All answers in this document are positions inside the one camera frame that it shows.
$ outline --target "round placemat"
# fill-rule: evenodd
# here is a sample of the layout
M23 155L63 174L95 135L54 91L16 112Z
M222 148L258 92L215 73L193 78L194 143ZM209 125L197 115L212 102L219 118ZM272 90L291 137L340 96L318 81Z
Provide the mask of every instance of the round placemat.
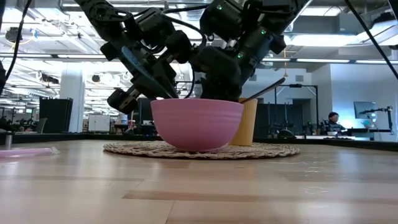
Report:
M108 152L132 156L187 158L187 159L261 159L298 154L300 149L279 144L253 143L252 146L223 146L213 152L185 152L164 141L131 141L105 144Z

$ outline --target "table surface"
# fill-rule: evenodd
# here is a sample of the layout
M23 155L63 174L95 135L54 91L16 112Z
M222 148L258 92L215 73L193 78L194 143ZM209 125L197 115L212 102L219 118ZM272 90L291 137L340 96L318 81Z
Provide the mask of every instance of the table surface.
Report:
M398 223L398 153L299 145L294 157L153 159L103 152L112 141L0 159L1 223Z

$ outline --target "ceiling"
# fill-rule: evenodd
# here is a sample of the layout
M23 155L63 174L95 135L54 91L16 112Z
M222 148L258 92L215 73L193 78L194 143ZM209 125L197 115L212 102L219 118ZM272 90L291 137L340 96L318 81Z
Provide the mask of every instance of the ceiling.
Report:
M147 7L163 7L164 1L109 1L115 7L137 13ZM370 23L383 12L390 11L387 1L382 0L351 0L356 9L362 14L364 20ZM21 19L20 1L7 0L7 8L3 17L3 25L0 32L0 54L11 53L13 43L6 40L6 32L11 27L17 27ZM209 1L202 0L171 0L169 7L186 7L192 4L204 4ZM189 23L199 26L200 14L181 13L174 15L181 17ZM193 42L198 42L200 35L194 31L176 26L189 36ZM373 34L380 43L389 45L398 44L398 26L392 24L375 24ZM344 0L314 0L295 24L285 33L288 47L285 52L272 57L294 58L344 58L344 59L379 59L379 54L370 44L369 39L363 34L361 26L354 16L347 10ZM317 35L319 44L313 44L311 35ZM53 1L35 0L25 18L23 40L19 47L21 56L24 54L52 54L52 55L100 55L100 47L105 41L96 33L88 19L73 0ZM390 54L388 46L383 46L387 54ZM0 58L7 69L11 58ZM103 102L113 92L113 87L128 88L131 86L127 73L119 62L106 62L103 58L86 58L82 62L80 58L21 58L17 60L13 73L7 82L7 97L23 97L29 95L37 99L38 96L56 97L59 94L59 84L44 82L42 75L48 75L61 82L62 67L65 62L80 62L85 67L86 78L86 108L92 106L93 100ZM284 68L285 63L272 63L271 69ZM309 72L316 67L312 63L288 63L288 68L304 68ZM189 81L192 72L189 65L172 63L177 72L176 79ZM93 75L99 75L106 82L95 83L91 80ZM181 96L187 94L189 83L178 85ZM8 101L3 105L12 105Z

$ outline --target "white cabinet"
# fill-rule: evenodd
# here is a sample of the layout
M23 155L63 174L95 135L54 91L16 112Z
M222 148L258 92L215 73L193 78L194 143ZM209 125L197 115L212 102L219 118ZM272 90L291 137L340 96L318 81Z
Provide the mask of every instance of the white cabinet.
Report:
M90 115L88 117L88 131L109 131L110 115Z

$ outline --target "metal frame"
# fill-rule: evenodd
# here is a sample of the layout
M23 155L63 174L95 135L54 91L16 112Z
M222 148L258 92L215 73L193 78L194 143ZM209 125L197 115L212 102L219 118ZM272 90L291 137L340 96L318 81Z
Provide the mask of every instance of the metal frame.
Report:
M317 111L317 126L319 124L319 107L318 107L318 86L317 85L301 85L301 84L293 84L293 85L279 85L277 88L274 89L274 94L275 94L275 118L277 116L277 98L279 93L281 93L286 87L289 88L303 88L306 87L314 96L315 96L315 107Z

